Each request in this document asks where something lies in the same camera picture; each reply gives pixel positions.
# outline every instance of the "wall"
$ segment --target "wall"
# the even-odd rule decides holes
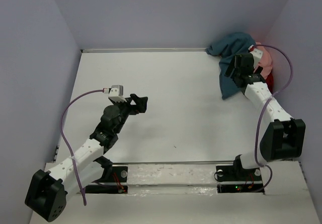
[[[58,142],[79,49],[54,0],[0,0],[0,223],[29,223],[35,171]]]
[[[56,0],[89,48],[206,47],[233,31],[262,40],[287,0]]]
[[[322,220],[322,0],[289,0],[270,31],[266,43],[285,50],[294,64],[294,78],[279,97],[281,105],[306,123],[301,161],[307,183]],[[280,55],[273,53],[276,88],[285,83],[289,69]]]

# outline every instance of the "red cloth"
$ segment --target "red cloth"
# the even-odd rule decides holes
[[[274,88],[274,78],[272,72],[266,78],[266,84],[271,93],[273,93]]]

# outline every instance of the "white work surface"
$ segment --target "white work surface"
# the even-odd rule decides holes
[[[106,157],[112,162],[227,161],[254,148],[258,114],[241,93],[223,101],[219,58],[205,52],[84,53],[72,99],[112,85],[148,96],[147,111],[129,116]],[[100,122],[107,95],[75,102],[64,127],[73,149]],[[57,161],[69,155],[60,142]]]
[[[147,112],[129,116],[119,140],[106,153],[113,162],[233,160],[253,150],[258,113],[242,94],[221,99],[218,62],[205,52],[85,53],[72,99],[117,84],[124,86],[125,97],[149,97]],[[64,130],[74,149],[93,132],[107,105],[107,96],[95,93],[71,107]],[[56,163],[68,155],[61,142]],[[319,223],[298,162],[275,162],[271,167],[274,176],[265,195],[217,194],[216,188],[194,193],[191,187],[129,187],[126,195],[87,194],[86,207],[77,195],[54,223]],[[138,171],[138,182],[149,179],[139,175]],[[268,171],[263,169],[262,175],[266,182]],[[209,177],[206,182],[212,183]],[[33,213],[30,223],[47,222]]]
[[[262,193],[217,194],[215,190],[191,193],[189,188],[164,188],[129,194],[87,194],[87,206],[74,196],[55,224],[318,224],[309,191],[298,162],[271,163],[271,184]],[[264,182],[268,171],[262,170]],[[47,222],[35,212],[30,224]]]

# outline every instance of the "blue cloth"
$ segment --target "blue cloth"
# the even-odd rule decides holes
[[[222,94],[222,99],[233,96],[239,92],[238,87],[231,78],[225,77],[225,72],[235,54],[247,53],[251,45],[255,45],[255,40],[246,33],[232,33],[225,36],[223,39],[212,43],[207,49],[207,54],[213,56],[221,56],[219,62],[220,75],[219,85]]]

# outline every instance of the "purple cable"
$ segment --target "purple cable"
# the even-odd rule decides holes
[[[273,170],[272,170],[272,168],[269,167],[268,165],[262,165],[258,161],[258,156],[257,156],[257,154],[258,154],[258,138],[259,138],[259,134],[260,134],[261,122],[262,122],[265,110],[266,110],[268,104],[270,103],[270,101],[272,100],[272,98],[274,98],[276,95],[281,93],[283,90],[285,90],[290,85],[290,83],[291,83],[291,81],[293,79],[293,65],[292,65],[292,62],[289,59],[289,57],[282,50],[280,50],[280,49],[278,49],[278,48],[276,48],[274,46],[270,46],[270,45],[266,45],[266,44],[257,44],[257,45],[255,45],[255,47],[256,46],[268,47],[268,48],[272,48],[272,49],[275,49],[275,50],[279,51],[286,58],[288,64],[290,65],[290,70],[291,70],[290,78],[288,79],[287,83],[281,89],[279,89],[278,91],[274,92],[269,99],[267,99],[267,101],[264,104],[263,109],[262,109],[262,111],[260,113],[260,117],[258,119],[257,128],[256,128],[256,138],[255,138],[255,162],[256,162],[256,164],[258,166],[267,167],[270,170],[270,178],[268,179],[267,183],[262,188],[260,188],[260,189],[255,191],[255,192],[259,192],[259,191],[263,190],[264,188],[266,188],[268,186],[268,184],[271,182],[272,178],[273,178]]]
[[[67,145],[67,148],[69,149],[69,152],[70,152],[70,156],[71,156],[71,161],[72,161],[72,165],[74,167],[74,172],[75,172],[75,176],[76,176],[76,180],[77,180],[77,183],[78,183],[78,186],[79,186],[79,190],[82,194],[82,197],[83,197],[83,203],[84,205],[87,205],[87,201],[86,201],[86,197],[85,197],[85,188],[82,187],[82,183],[81,183],[81,180],[79,179],[79,174],[78,174],[78,171],[77,171],[77,166],[76,166],[76,161],[74,160],[74,152],[73,150],[71,149],[71,146],[64,134],[64,131],[63,131],[63,120],[64,120],[64,115],[65,113],[67,112],[68,108],[75,102],[77,101],[79,98],[83,97],[83,96],[86,96],[88,94],[91,94],[91,93],[95,93],[95,92],[103,92],[104,90],[94,90],[94,91],[90,91],[90,92],[86,92],[84,94],[81,94],[80,96],[76,97],[74,100],[72,100],[68,106],[65,108],[62,116],[61,116],[61,119],[60,119],[60,134],[62,136],[62,138],[64,139],[66,145]]]

